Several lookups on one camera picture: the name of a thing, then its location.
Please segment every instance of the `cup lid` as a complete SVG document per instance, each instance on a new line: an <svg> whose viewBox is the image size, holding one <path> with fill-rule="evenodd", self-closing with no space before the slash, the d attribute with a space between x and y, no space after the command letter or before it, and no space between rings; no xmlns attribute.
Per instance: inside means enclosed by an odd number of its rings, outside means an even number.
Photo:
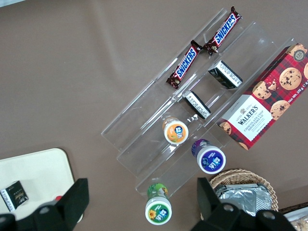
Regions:
<svg viewBox="0 0 308 231"><path fill-rule="evenodd" d="M171 203L162 196L154 197L146 204L145 217L153 225L166 224L170 220L171 215Z"/></svg>
<svg viewBox="0 0 308 231"><path fill-rule="evenodd" d="M218 147L207 146L199 151L197 162L203 172L216 174L225 167L226 156Z"/></svg>
<svg viewBox="0 0 308 231"><path fill-rule="evenodd" d="M188 138L188 127L179 120L172 121L165 126L165 139L171 144L184 143Z"/></svg>

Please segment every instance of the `small black box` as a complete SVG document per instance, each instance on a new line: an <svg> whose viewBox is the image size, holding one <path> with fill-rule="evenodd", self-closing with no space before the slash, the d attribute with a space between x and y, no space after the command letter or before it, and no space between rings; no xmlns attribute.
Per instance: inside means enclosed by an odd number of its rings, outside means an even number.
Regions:
<svg viewBox="0 0 308 231"><path fill-rule="evenodd" d="M243 80L228 67L222 60L209 68L209 73L214 76L226 89L237 88Z"/></svg>
<svg viewBox="0 0 308 231"><path fill-rule="evenodd" d="M28 200L20 181L15 181L9 187L2 189L0 194L10 212Z"/></svg>

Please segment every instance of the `snickers logo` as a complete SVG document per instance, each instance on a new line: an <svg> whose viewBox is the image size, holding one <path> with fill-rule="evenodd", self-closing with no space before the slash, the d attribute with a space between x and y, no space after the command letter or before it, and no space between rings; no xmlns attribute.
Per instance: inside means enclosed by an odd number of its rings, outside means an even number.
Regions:
<svg viewBox="0 0 308 231"><path fill-rule="evenodd" d="M178 68L176 69L175 73L178 76L179 80L182 80L190 66L192 65L193 61L197 57L197 52L191 46L185 57L183 58L182 62L179 64Z"/></svg>
<svg viewBox="0 0 308 231"><path fill-rule="evenodd" d="M231 13L225 23L222 25L220 30L214 36L214 40L219 46L221 42L225 39L230 30L234 27L236 18L234 13Z"/></svg>

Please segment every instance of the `wicker basket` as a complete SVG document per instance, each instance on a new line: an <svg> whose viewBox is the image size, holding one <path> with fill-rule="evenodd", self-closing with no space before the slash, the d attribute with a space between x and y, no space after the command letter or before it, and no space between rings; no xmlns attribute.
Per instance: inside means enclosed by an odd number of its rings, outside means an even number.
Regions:
<svg viewBox="0 0 308 231"><path fill-rule="evenodd" d="M277 196L273 187L271 187L270 183L267 182L264 178L258 176L253 172L243 169L229 170L220 173L210 181L210 184L212 185L213 189L221 184L255 184L255 183L262 183L265 185L265 187L269 190L272 199L271 209L278 211Z"/></svg>

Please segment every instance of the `acrylic tier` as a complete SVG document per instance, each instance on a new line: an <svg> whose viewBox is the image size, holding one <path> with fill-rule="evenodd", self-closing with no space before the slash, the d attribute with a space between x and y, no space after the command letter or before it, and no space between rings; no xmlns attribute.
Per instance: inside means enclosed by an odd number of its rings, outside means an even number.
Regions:
<svg viewBox="0 0 308 231"><path fill-rule="evenodd" d="M211 39L228 13L222 9L192 39L199 44ZM186 46L102 132L103 137L118 149L118 161L136 176L136 190L145 198L148 187L157 182L166 185L169 196L172 196L199 171L191 153L196 140L207 139L218 148L231 141L216 122L281 50L258 24L240 20L219 53L209 58L205 51L201 52L179 89L175 90L166 79L189 47ZM226 90L208 73L209 67L220 60L243 79L242 85ZM209 107L212 114L206 120L196 115L183 100L182 94L186 90L193 90ZM173 145L165 139L162 124L168 116L174 116L187 125L189 137L183 144Z"/></svg>

